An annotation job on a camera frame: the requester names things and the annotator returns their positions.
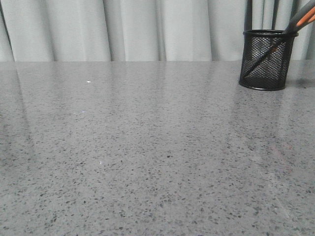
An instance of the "curtain fold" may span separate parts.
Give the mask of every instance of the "curtain fold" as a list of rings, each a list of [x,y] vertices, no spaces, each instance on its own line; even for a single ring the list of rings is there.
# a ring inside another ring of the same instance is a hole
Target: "curtain fold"
[[[244,25],[283,30],[307,2],[0,0],[0,61],[239,60]],[[292,59],[314,59],[314,39],[300,30]]]

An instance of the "gray speckled countertop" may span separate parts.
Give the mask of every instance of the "gray speckled countertop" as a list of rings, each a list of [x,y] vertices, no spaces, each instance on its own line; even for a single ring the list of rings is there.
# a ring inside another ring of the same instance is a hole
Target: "gray speckled countertop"
[[[0,235],[315,235],[315,61],[240,65],[0,63]]]

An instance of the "quartz countertop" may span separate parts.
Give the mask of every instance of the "quartz countertop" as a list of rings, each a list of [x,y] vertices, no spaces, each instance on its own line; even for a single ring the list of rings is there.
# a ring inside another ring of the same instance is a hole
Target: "quartz countertop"
[[[0,235],[315,235],[315,61],[240,67],[0,63]]]

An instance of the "pen holder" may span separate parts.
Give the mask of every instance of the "pen holder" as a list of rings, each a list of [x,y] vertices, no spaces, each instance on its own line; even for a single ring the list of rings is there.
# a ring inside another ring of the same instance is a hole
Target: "pen holder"
[[[282,30],[248,30],[239,84],[258,90],[281,90],[285,87],[294,38],[298,33]]]

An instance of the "metal mesh cup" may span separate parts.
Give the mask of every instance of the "metal mesh cup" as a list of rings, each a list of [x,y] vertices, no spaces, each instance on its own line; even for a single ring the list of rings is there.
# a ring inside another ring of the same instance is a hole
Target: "metal mesh cup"
[[[248,30],[239,84],[258,90],[281,90],[285,87],[294,38],[298,33],[282,30]]]

